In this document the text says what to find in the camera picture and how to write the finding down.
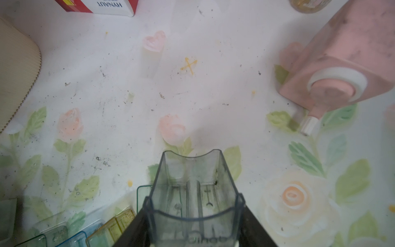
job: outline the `painted green leaf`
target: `painted green leaf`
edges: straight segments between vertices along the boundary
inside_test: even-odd
[[[306,172],[320,177],[326,177],[322,164],[312,155],[301,143],[294,141],[288,145],[291,151],[291,157],[298,167],[303,168]]]
[[[299,123],[291,118],[286,111],[274,111],[266,115],[271,124],[281,130],[294,133],[299,128]]]
[[[19,132],[9,135],[9,139],[10,139],[11,143],[16,142],[18,140],[18,138],[19,138]]]
[[[85,216],[87,214],[84,211],[79,213],[75,213],[68,221],[67,221],[67,229],[69,232],[69,236],[73,236],[85,223]]]
[[[4,186],[0,183],[0,199],[3,199],[5,195],[6,195],[6,190],[4,189]]]
[[[176,146],[170,145],[165,140],[163,140],[163,141],[165,142],[165,145],[166,145],[165,151],[169,150],[169,151],[173,151],[176,154],[178,154],[178,148]]]
[[[114,209],[114,216],[117,216],[120,212],[122,212],[122,210],[119,207],[116,207]]]
[[[13,163],[13,160],[10,155],[6,155],[6,156],[0,155],[0,168],[10,166],[10,165],[12,165],[12,163]]]
[[[275,69],[275,74],[276,74],[277,81],[281,85],[283,85],[285,79],[287,78],[287,76],[289,74],[289,72],[286,69],[284,69],[281,65],[277,65],[277,64],[274,65],[274,69]]]
[[[25,162],[25,165],[17,175],[17,181],[22,189],[24,189],[34,179],[40,165],[41,155],[34,155]]]
[[[86,141],[84,139],[79,139],[71,149],[71,156],[75,157],[84,151]]]
[[[133,99],[134,99],[134,93],[129,93],[128,94],[128,103],[133,103]]]
[[[99,176],[91,176],[78,183],[70,194],[68,203],[73,207],[81,207],[89,200],[93,199],[99,190]]]
[[[47,107],[44,106],[37,111],[33,112],[30,116],[29,121],[24,132],[24,138],[30,138],[30,136],[36,133],[44,124],[45,118],[47,117]]]
[[[346,106],[327,112],[321,120],[321,129],[328,129],[343,125],[350,121],[356,113],[357,104]]]
[[[239,146],[229,147],[224,151],[224,158],[234,181],[241,173],[241,152]]]
[[[56,148],[58,152],[66,153],[69,150],[69,145],[67,142],[62,141],[61,139],[57,139],[53,146]]]
[[[181,150],[180,150],[180,154],[181,154],[182,156],[188,156],[192,151],[193,151],[193,148],[192,148],[191,137],[188,137],[188,138],[184,141],[184,144],[182,145],[182,148],[181,148]]]
[[[331,247],[346,247],[346,246],[344,245],[343,237],[342,237],[342,235],[340,234],[340,232],[338,232],[338,233],[336,234],[335,240],[334,240],[334,242],[333,242],[333,244],[332,244]]]
[[[59,174],[52,166],[43,166],[41,178],[44,182],[44,188],[51,195],[60,196]]]
[[[45,202],[43,201],[42,198],[37,196],[32,196],[31,202],[32,202],[32,209],[39,220],[44,220],[53,215],[52,212],[45,205]]]
[[[23,207],[29,208],[32,207],[32,200],[28,196],[23,197]]]
[[[370,165],[367,159],[351,164],[336,181],[336,202],[346,202],[351,196],[363,192],[370,184]]]
[[[340,161],[346,154],[347,140],[346,135],[341,134],[333,138],[328,145],[326,151],[326,165],[332,166],[336,162]]]
[[[154,164],[154,165],[148,166],[148,175],[151,180],[151,183],[153,183],[155,180],[158,168],[159,168],[159,164]]]
[[[348,230],[349,243],[354,239],[361,237],[378,238],[377,220],[369,211],[356,222],[352,223]]]

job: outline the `yellow cross mark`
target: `yellow cross mark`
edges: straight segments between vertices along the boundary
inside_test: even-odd
[[[190,64],[190,63],[189,63],[189,58],[187,58],[187,57],[185,58],[185,61],[186,61],[187,66],[182,67],[181,70],[185,70],[186,68],[189,68],[189,69],[191,70],[192,75],[194,75],[194,72],[193,72],[193,70],[192,70],[192,68],[191,68],[191,65],[192,65],[192,64],[196,64],[198,61],[195,60],[195,61],[193,61],[193,62]]]

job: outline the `yellow glass tile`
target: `yellow glass tile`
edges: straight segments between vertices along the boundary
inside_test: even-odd
[[[117,216],[115,216],[115,218],[117,219],[121,231],[123,232],[134,219],[134,213],[131,209],[126,209]]]
[[[115,217],[107,221],[97,231],[86,239],[88,246],[94,247],[108,247],[113,246],[114,243],[122,235],[121,228]]]

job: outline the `yellow stain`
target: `yellow stain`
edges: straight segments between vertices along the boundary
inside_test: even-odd
[[[193,61],[191,64],[189,63],[189,58],[185,58],[185,61],[186,61],[186,64],[187,64],[187,66],[185,66],[185,67],[182,67],[181,68],[181,70],[185,70],[186,68],[189,68],[190,70],[191,70],[191,73],[192,73],[192,75],[194,75],[194,72],[193,72],[193,70],[192,70],[192,68],[191,68],[191,65],[192,64],[197,64],[197,60],[195,60],[195,61]]]
[[[63,0],[65,4],[69,6],[74,6],[75,4],[71,0]]]

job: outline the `beige pleated object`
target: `beige pleated object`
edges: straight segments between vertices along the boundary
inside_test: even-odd
[[[40,68],[36,43],[0,18],[0,133],[26,98]]]

